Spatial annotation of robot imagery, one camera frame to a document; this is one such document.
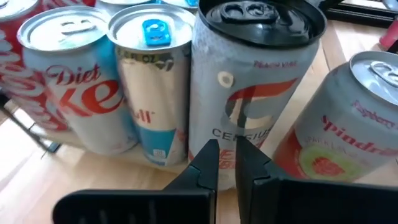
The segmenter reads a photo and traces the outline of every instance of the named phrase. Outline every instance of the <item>pull tab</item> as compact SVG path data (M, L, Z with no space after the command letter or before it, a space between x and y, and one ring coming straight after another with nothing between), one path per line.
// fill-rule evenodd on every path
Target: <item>pull tab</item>
M186 2L190 7L196 7L196 6L198 6L198 0L185 0L185 2Z
M169 25L160 19L148 19L142 23L147 46L170 45Z
M96 27L88 19L63 22L63 23L61 23L61 26L62 26L61 33L64 35L76 34L76 33L80 33L80 32L87 32Z
M232 24L272 24L279 17L274 6L263 2L228 2L221 8L221 18Z
M9 0L0 0L0 8L6 7L8 2L9 2Z
M369 68L388 84L398 87L398 70L386 62L372 62Z

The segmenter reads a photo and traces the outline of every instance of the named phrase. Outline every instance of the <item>red can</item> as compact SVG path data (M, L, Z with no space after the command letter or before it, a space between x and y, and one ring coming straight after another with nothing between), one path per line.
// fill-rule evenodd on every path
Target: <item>red can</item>
M67 130L67 122L45 94L41 74L25 68L17 31L41 12L39 0L0 1L0 87L39 126Z
M64 6L94 6L96 0L40 0L43 11Z

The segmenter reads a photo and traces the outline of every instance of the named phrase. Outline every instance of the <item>can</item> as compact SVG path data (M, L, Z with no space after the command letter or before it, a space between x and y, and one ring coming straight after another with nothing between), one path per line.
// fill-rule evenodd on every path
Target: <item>can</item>
M96 0L40 0L43 11L65 6L91 6Z
M109 15L113 16L115 13L127 7L136 6L139 4L155 3L154 0L97 0L95 7L105 10Z
M42 12L18 30L26 65L42 73L50 99L87 149L117 154L137 143L108 40L110 17L93 7Z
M0 1L0 87L40 127L68 129L65 119L49 102L39 74L25 67L17 31L22 23L40 13L38 0Z
M398 55L361 52L332 70L274 153L298 178L356 180L398 156Z
M109 22L125 95L146 158L160 166L186 158L190 49L195 17L177 6L145 4Z
M262 146L311 65L325 27L322 12L305 1L199 2L188 157L218 140L219 189L235 185L236 137Z
M198 0L161 0L166 4L181 7L195 14L198 10Z

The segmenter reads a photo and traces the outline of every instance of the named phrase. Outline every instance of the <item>black pull tab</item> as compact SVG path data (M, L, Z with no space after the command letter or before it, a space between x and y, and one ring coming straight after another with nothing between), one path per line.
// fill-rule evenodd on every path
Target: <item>black pull tab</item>
M272 24L279 17L274 6L263 2L228 2L221 8L221 18L232 24Z

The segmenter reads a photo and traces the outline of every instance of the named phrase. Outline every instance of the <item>celsius logo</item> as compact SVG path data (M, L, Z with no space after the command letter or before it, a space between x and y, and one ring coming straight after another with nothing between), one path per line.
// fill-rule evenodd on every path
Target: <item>celsius logo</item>
M218 81L223 87L230 88L234 77L230 73L221 72ZM284 105L281 102L283 99L275 96L285 93L296 81L297 78L294 78L286 82L253 85L234 92L225 105L228 119L244 129L272 126L276 121L274 116L280 113L281 105Z

